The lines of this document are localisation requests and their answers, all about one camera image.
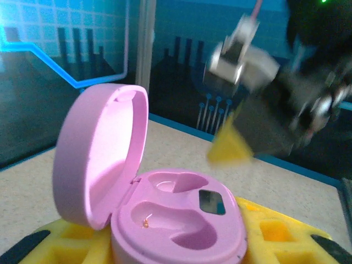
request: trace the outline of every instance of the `small display screen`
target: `small display screen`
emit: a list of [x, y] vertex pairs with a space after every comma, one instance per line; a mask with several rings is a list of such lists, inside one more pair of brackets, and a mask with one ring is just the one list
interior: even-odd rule
[[215, 191], [200, 190], [199, 206], [206, 213], [213, 213], [220, 216], [226, 213], [221, 194]]

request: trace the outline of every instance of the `case lid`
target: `case lid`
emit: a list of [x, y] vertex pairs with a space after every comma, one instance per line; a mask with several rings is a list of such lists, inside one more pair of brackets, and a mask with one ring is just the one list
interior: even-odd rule
[[148, 122], [148, 100], [136, 85], [99, 84], [71, 107], [57, 141], [56, 208], [66, 221], [104, 228], [136, 177]]

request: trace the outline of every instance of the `speckled countertop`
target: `speckled countertop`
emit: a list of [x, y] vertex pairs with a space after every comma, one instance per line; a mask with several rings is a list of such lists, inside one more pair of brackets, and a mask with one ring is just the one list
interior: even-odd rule
[[[214, 170], [205, 160], [209, 146], [205, 140], [150, 122], [140, 173], [163, 167], [206, 173], [235, 196], [320, 228], [352, 251], [336, 188], [259, 160]], [[52, 195], [53, 159], [50, 150], [0, 173], [0, 254], [59, 218]]]

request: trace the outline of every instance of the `yellow tray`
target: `yellow tray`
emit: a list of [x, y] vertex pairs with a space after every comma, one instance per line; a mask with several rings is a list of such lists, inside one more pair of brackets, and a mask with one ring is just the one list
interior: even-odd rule
[[[237, 197], [247, 228], [243, 264], [338, 264], [310, 237], [327, 233]], [[36, 230], [50, 235], [20, 264], [112, 264], [110, 228], [95, 232], [62, 219]]]

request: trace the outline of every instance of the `pink earbud case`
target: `pink earbud case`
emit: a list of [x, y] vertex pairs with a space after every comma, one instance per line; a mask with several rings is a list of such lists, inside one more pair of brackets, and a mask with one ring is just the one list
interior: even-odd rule
[[224, 185], [186, 169], [137, 175], [148, 116], [139, 86], [99, 84], [79, 96], [56, 147], [59, 214], [95, 230], [110, 224], [116, 263], [241, 263], [246, 230]]

